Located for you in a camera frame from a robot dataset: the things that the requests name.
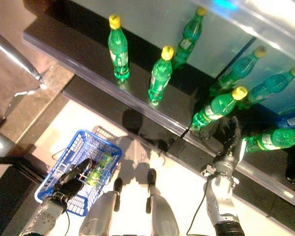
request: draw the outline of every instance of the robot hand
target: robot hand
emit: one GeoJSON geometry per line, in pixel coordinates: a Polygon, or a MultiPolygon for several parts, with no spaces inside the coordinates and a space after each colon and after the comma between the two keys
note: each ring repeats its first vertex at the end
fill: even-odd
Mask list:
{"type": "Polygon", "coordinates": [[[81,175],[86,175],[96,163],[86,159],[72,170],[64,173],[55,184],[53,193],[44,199],[38,213],[26,225],[22,236],[47,236],[54,228],[56,220],[67,209],[68,201],[83,187],[81,175]]]}
{"type": "Polygon", "coordinates": [[[238,183],[233,177],[233,171],[243,156],[245,143],[242,144],[241,129],[236,117],[226,120],[220,131],[225,137],[223,151],[214,158],[212,166],[207,164],[201,171],[207,177],[207,213],[217,236],[244,236],[232,194],[235,183],[238,183]]]}

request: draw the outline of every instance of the black cable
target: black cable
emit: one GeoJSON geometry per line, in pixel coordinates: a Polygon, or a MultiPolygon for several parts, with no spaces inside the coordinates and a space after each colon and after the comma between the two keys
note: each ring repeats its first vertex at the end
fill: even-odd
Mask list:
{"type": "Polygon", "coordinates": [[[195,213],[195,215],[194,215],[193,218],[192,218],[192,221],[191,221],[190,227],[189,227],[189,229],[188,229],[188,231],[187,231],[187,233],[186,233],[186,235],[188,235],[188,236],[207,236],[207,235],[194,235],[194,234],[189,234],[189,231],[191,230],[192,224],[193,224],[193,222],[194,222],[194,220],[195,220],[195,218],[196,218],[196,215],[197,215],[197,213],[198,213],[198,211],[199,211],[199,209],[200,209],[200,207],[201,207],[203,201],[205,200],[205,197],[206,197],[206,194],[207,194],[207,186],[208,186],[208,180],[206,181],[205,194],[203,195],[203,198],[202,198],[202,200],[201,200],[201,202],[200,202],[200,205],[198,206],[198,209],[196,210],[196,213],[195,213]]]}
{"type": "Polygon", "coordinates": [[[65,211],[65,213],[67,213],[67,216],[68,216],[68,229],[67,229],[67,232],[65,232],[65,235],[64,235],[64,236],[67,235],[67,233],[68,233],[68,231],[69,231],[69,228],[70,228],[70,217],[69,217],[69,214],[68,214],[67,211],[65,211]]]}

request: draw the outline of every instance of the plastic basket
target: plastic basket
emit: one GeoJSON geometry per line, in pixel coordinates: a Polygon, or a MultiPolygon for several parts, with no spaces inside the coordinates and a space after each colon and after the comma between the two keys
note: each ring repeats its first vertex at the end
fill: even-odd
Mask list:
{"type": "Polygon", "coordinates": [[[113,158],[102,169],[102,175],[96,186],[85,184],[82,190],[68,202],[67,210],[69,212],[78,216],[86,216],[122,155],[120,148],[87,130],[79,130],[75,134],[59,160],[36,190],[35,199],[42,203],[44,198],[51,196],[54,185],[63,173],[69,171],[71,165],[79,164],[87,158],[98,162],[104,153],[109,153],[113,158]]]}

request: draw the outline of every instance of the shelf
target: shelf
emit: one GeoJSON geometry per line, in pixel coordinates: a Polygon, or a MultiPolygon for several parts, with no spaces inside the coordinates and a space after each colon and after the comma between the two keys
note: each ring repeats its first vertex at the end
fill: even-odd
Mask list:
{"type": "Polygon", "coordinates": [[[191,0],[295,60],[295,0],[191,0]]]}
{"type": "Polygon", "coordinates": [[[37,19],[23,32],[23,40],[174,134],[181,136],[190,125],[190,107],[195,103],[192,96],[168,85],[162,102],[152,106],[148,100],[149,71],[130,62],[128,82],[118,85],[108,48],[54,18],[37,19]]]}

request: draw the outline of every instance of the green bottle in basket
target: green bottle in basket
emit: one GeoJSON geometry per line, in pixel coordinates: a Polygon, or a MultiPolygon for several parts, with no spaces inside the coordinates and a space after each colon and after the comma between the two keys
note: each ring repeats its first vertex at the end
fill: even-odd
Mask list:
{"type": "Polygon", "coordinates": [[[270,76],[249,91],[247,97],[238,104],[238,108],[249,109],[252,105],[266,100],[271,94],[283,91],[294,78],[295,66],[287,72],[270,76]]]}
{"type": "Polygon", "coordinates": [[[218,81],[209,89],[210,96],[216,97],[223,92],[232,89],[235,82],[250,74],[257,61],[266,55],[264,46],[257,47],[250,55],[247,55],[234,63],[218,81]]]}
{"type": "Polygon", "coordinates": [[[130,75],[128,43],[121,29],[120,16],[111,15],[109,17],[109,25],[111,31],[108,38],[108,48],[113,62],[114,74],[118,83],[123,83],[130,75]]]}
{"type": "Polygon", "coordinates": [[[276,129],[272,132],[244,138],[246,152],[289,148],[295,145],[295,129],[276,129]]]}
{"type": "Polygon", "coordinates": [[[172,46],[165,46],[161,58],[154,64],[148,97],[154,106],[162,100],[165,88],[171,78],[173,68],[171,59],[174,54],[172,46]]]}
{"type": "Polygon", "coordinates": [[[187,62],[198,38],[202,32],[202,20],[207,13],[202,7],[198,7],[195,16],[186,24],[179,42],[176,55],[173,59],[173,68],[180,69],[187,62]]]}
{"type": "Polygon", "coordinates": [[[231,93],[217,96],[210,105],[207,105],[193,116],[191,129],[198,131],[202,126],[208,125],[211,121],[227,115],[233,110],[237,101],[243,99],[247,93],[248,91],[245,87],[238,87],[231,93]]]}
{"type": "Polygon", "coordinates": [[[103,174],[103,169],[107,167],[107,165],[112,160],[112,156],[109,153],[104,153],[103,157],[99,160],[96,167],[91,170],[88,174],[87,183],[92,186],[96,186],[99,179],[103,174]]]}

